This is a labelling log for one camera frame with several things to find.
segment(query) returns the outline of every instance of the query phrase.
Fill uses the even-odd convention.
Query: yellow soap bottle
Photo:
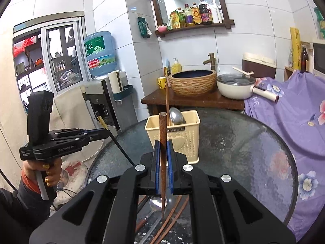
[[[182,71],[182,66],[180,65],[180,63],[176,60],[176,58],[174,58],[174,60],[175,62],[172,65],[172,74]]]

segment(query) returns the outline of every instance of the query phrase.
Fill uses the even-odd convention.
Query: yellow mug
[[[166,83],[167,83],[167,78],[166,76],[159,77],[158,78],[158,85],[160,89],[165,89],[166,88]]]

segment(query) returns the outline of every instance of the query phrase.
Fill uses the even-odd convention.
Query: blue water jug
[[[84,40],[90,74],[97,77],[117,70],[112,34],[96,32]]]

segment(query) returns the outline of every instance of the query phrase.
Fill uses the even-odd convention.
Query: bronze faucet
[[[210,57],[210,59],[208,59],[208,60],[205,60],[204,62],[202,62],[203,63],[203,65],[205,65],[205,64],[208,64],[208,63],[211,63],[211,70],[213,70],[213,71],[215,71],[216,70],[216,58],[214,57],[214,53],[209,53],[209,57]]]

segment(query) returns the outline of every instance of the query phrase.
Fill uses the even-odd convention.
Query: orange cuff
[[[28,189],[38,194],[41,194],[38,184],[35,184],[31,179],[29,179],[24,173],[24,171],[22,171],[22,181],[24,182],[24,184],[27,186]]]

